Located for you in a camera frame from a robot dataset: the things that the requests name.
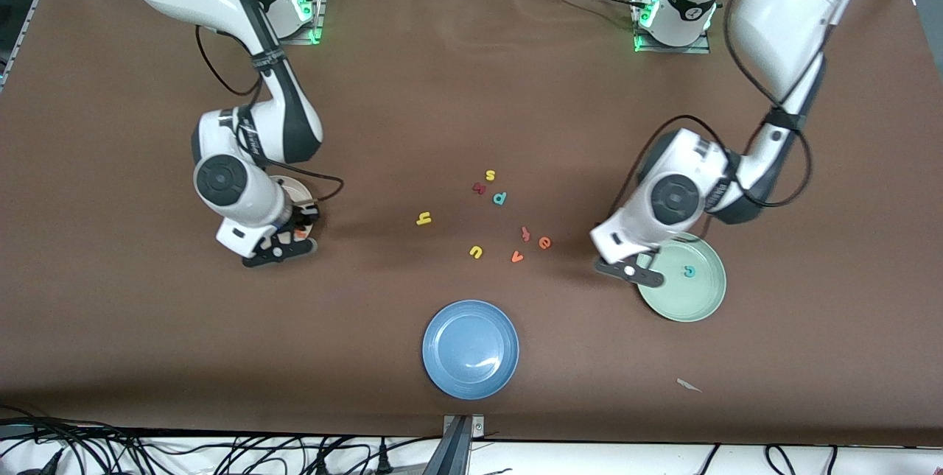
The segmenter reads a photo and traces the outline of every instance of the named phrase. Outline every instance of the brown table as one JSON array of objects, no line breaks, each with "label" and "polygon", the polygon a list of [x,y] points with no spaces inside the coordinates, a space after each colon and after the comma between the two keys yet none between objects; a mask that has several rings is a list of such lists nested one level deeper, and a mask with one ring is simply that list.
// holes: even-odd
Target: brown table
[{"label": "brown table", "polygon": [[[432,434],[482,412],[502,437],[943,444],[943,87],[911,0],[852,2],[811,187],[714,226],[728,291],[693,324],[593,273],[587,231],[663,120],[739,147],[767,105],[717,26],[681,56],[633,52],[628,25],[593,0],[331,0],[323,44],[287,51],[326,131],[309,166],[347,189],[316,255],[246,270],[192,188],[198,116],[239,103],[192,26],[41,0],[0,95],[0,397],[172,428]],[[235,43],[206,44],[248,85]],[[472,192],[487,169],[503,207]],[[425,325],[462,298],[521,337],[484,401],[422,370]]]}]

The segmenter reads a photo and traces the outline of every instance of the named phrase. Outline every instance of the robotic arm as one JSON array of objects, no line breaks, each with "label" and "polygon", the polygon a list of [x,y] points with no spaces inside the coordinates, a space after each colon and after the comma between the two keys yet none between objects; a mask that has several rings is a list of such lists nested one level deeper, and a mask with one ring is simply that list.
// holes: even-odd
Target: robotic arm
[{"label": "robotic arm", "polygon": [[273,179],[259,166],[266,166],[266,159],[309,160],[323,132],[259,0],[145,1],[164,15],[239,39],[272,93],[268,102],[205,113],[193,133],[194,185],[203,202],[223,217],[216,238],[246,264],[252,258],[255,264],[259,259],[280,261],[313,250],[310,240],[274,247],[269,241],[282,231],[293,237],[299,213],[316,216],[317,208],[310,200],[293,200],[284,180]]},{"label": "robotic arm", "polygon": [[[781,98],[765,116],[748,154],[722,149],[681,129],[656,142],[639,173],[639,186],[622,208],[590,233],[605,266],[630,266],[627,279],[657,285],[637,267],[637,254],[690,229],[704,212],[728,224],[759,216],[782,164],[802,129],[825,61],[821,46],[849,0],[740,0],[730,32],[745,56]],[[743,190],[748,190],[746,197]],[[604,272],[606,267],[597,267]]]}]

